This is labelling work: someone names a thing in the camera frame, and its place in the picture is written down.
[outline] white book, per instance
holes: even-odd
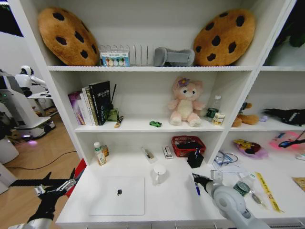
[[[89,88],[89,87],[87,86],[87,87],[82,88],[82,94],[85,98],[85,103],[86,103],[86,106],[87,106],[87,109],[88,109],[88,113],[89,113],[89,117],[90,117],[90,120],[92,122],[92,125],[95,125],[95,121],[94,121],[94,118],[93,118],[91,106],[90,106],[90,103],[89,103],[89,100],[88,100],[88,95],[87,95],[87,92],[86,92],[87,88]]]
[[[77,102],[79,103],[79,107],[80,107],[84,122],[86,125],[92,125],[83,93],[80,93],[80,97],[81,97],[81,100],[78,100]]]

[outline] green toy car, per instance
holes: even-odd
[[[156,122],[156,121],[150,121],[149,125],[155,126],[155,127],[161,127],[162,123]]]

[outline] chocolate chip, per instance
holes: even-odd
[[[236,48],[236,43],[232,42],[231,44],[229,44],[229,53],[233,53],[235,48]]]
[[[93,44],[93,45],[91,45],[91,47],[92,47],[92,49],[93,49],[94,53],[96,54],[96,48],[95,48],[94,44]]]
[[[205,27],[205,30],[209,31],[211,30],[211,28],[213,28],[214,26],[214,22],[211,22],[210,24],[208,24],[206,27]]]
[[[86,59],[88,57],[88,53],[85,50],[82,50],[81,56]]]
[[[74,35],[81,43],[84,43],[84,38],[77,32],[75,31]]]
[[[223,17],[225,17],[225,16],[227,16],[227,15],[228,15],[228,12],[223,12],[222,14],[219,15],[219,17],[220,17],[220,18],[223,18]]]
[[[53,13],[53,17],[60,21],[65,20],[64,16],[61,13]]]
[[[216,54],[214,54],[214,53],[211,53],[211,54],[207,57],[208,61],[212,61],[212,60],[214,60],[215,58],[216,58]]]
[[[196,47],[196,52],[200,52],[200,50],[201,50],[201,46],[197,46]]]
[[[244,16],[238,16],[236,19],[236,25],[241,27],[244,24]]]
[[[66,39],[62,38],[62,37],[56,37],[56,40],[62,44],[62,45],[66,45],[67,44],[67,41]]]
[[[212,40],[212,45],[217,46],[220,43],[220,37],[216,36],[214,37],[214,39]]]

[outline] red wire basket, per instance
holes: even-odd
[[[200,140],[200,138],[196,137],[196,136],[176,136],[172,138],[172,146],[173,146],[173,150],[175,152],[175,154],[178,157],[188,157],[190,152],[194,152],[196,151],[196,149],[179,149],[177,147],[177,145],[175,144],[175,142],[178,142],[179,144],[183,144],[186,142],[190,142],[190,141],[195,141],[196,143],[198,143],[199,145],[202,146],[202,148],[200,149],[200,153],[203,154],[205,152],[205,145],[204,143]]]

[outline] yellow tape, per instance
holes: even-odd
[[[278,206],[277,202],[275,201],[275,199],[273,198],[272,196],[272,193],[271,191],[269,190],[269,187],[268,185],[266,184],[262,174],[258,173],[258,172],[255,172],[256,173],[256,176],[259,180],[259,182],[261,183],[263,189],[264,189],[264,192],[267,194],[268,198],[269,198],[269,201],[273,207],[273,209],[277,212],[283,212],[280,207]]]

